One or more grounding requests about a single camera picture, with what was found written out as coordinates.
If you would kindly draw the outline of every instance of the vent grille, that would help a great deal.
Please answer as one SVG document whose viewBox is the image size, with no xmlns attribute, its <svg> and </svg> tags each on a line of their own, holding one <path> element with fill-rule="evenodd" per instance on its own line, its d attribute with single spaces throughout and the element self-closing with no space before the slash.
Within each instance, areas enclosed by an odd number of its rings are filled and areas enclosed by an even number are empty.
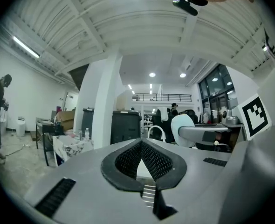
<svg viewBox="0 0 275 224">
<path fill-rule="evenodd" d="M 222 167 L 224 167 L 227 164 L 227 161 L 213 159 L 213 158 L 205 158 L 203 161 L 214 165 L 222 166 Z"/>
<path fill-rule="evenodd" d="M 37 204 L 36 209 L 45 216 L 52 217 L 58 210 L 68 193 L 75 185 L 75 181 L 64 178 L 50 190 L 50 192 Z"/>
</svg>

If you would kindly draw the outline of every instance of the floor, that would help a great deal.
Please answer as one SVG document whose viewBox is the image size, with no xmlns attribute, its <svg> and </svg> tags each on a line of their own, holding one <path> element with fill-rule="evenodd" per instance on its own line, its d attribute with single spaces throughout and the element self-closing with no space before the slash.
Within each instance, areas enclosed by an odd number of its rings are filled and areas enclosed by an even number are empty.
<svg viewBox="0 0 275 224">
<path fill-rule="evenodd" d="M 49 167 L 46 166 L 42 144 L 32 141 L 29 133 L 16 137 L 16 133 L 7 131 L 2 136 L 0 152 L 6 157 L 6 163 L 0 164 L 0 181 L 6 189 L 23 197 L 26 191 L 46 173 L 55 168 L 53 152 L 47 152 Z"/>
</svg>

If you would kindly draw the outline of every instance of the white bin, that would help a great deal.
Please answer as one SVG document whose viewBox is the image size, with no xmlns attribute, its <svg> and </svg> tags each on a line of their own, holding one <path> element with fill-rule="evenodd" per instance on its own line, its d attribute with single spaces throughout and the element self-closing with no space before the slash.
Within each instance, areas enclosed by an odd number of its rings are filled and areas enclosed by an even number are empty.
<svg viewBox="0 0 275 224">
<path fill-rule="evenodd" d="M 17 127 L 16 127 L 16 136 L 22 137 L 25 135 L 25 130 L 26 130 L 26 122 L 24 118 L 19 117 L 16 120 Z"/>
</svg>

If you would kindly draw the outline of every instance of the plastic bottle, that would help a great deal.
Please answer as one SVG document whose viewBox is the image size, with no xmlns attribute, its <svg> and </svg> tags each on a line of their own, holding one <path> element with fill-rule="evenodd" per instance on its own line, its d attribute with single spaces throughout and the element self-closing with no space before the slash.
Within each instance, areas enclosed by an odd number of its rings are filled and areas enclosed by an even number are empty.
<svg viewBox="0 0 275 224">
<path fill-rule="evenodd" d="M 88 128 L 86 128 L 86 131 L 85 131 L 85 139 L 86 139 L 87 141 L 90 140 L 90 132 L 89 132 L 89 129 L 88 129 Z"/>
</svg>

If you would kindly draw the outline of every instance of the ceiling light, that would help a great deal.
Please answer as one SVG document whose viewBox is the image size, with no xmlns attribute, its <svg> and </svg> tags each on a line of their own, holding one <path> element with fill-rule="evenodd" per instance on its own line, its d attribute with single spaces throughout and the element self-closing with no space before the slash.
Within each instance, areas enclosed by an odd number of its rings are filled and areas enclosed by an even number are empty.
<svg viewBox="0 0 275 224">
<path fill-rule="evenodd" d="M 27 47 L 24 43 L 22 43 L 19 39 L 17 39 L 15 36 L 13 37 L 13 40 L 19 44 L 21 47 L 23 47 L 28 53 L 30 53 L 32 56 L 34 56 L 35 58 L 39 58 L 40 56 L 35 53 L 34 51 L 32 51 L 29 47 Z"/>
</svg>

